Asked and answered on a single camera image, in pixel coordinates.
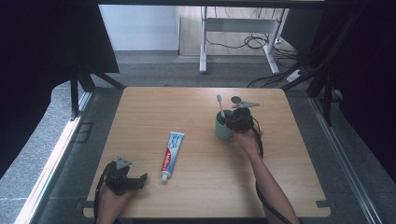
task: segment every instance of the human arm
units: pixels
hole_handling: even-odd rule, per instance
[[[265,198],[266,201],[271,204],[276,211],[278,211],[291,223],[298,224],[299,219],[295,215],[289,199],[286,197],[282,188],[277,184],[271,172],[262,161],[262,157],[259,153],[258,140],[254,132],[251,130],[247,133],[233,131],[233,137],[247,154],[247,158],[250,161],[253,174],[256,177],[256,181],[263,198]],[[263,206],[263,209],[270,224],[283,224],[283,221],[281,221],[274,213],[268,210],[265,205]]]
[[[135,189],[129,189],[125,190],[123,194],[117,195],[104,183],[100,190],[96,224],[113,224],[125,204],[134,197],[135,193]]]

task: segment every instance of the black curtain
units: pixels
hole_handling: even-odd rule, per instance
[[[340,109],[396,181],[396,5],[371,0],[337,53]]]
[[[118,73],[96,5],[0,3],[0,176],[43,118],[52,90],[73,73]]]

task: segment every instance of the hand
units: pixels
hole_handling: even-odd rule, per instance
[[[136,189],[125,190],[122,195],[115,194],[106,182],[102,185],[99,195],[97,224],[113,224],[122,212],[125,204],[136,194]]]
[[[259,145],[258,139],[253,131],[249,130],[247,133],[240,133],[235,130],[231,130],[233,133],[233,138],[238,142],[239,146],[245,150],[247,154],[256,153],[259,154]]]

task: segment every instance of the toothpaste cap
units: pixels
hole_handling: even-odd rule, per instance
[[[163,180],[163,184],[166,184],[166,180],[168,179],[168,176],[167,175],[163,175],[163,178],[162,178],[162,180]]]

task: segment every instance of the power strip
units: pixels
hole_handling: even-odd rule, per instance
[[[286,78],[286,80],[288,82],[292,82],[294,81],[297,77],[300,76],[300,69],[295,70],[293,73],[291,73],[290,76],[288,76],[288,78]]]

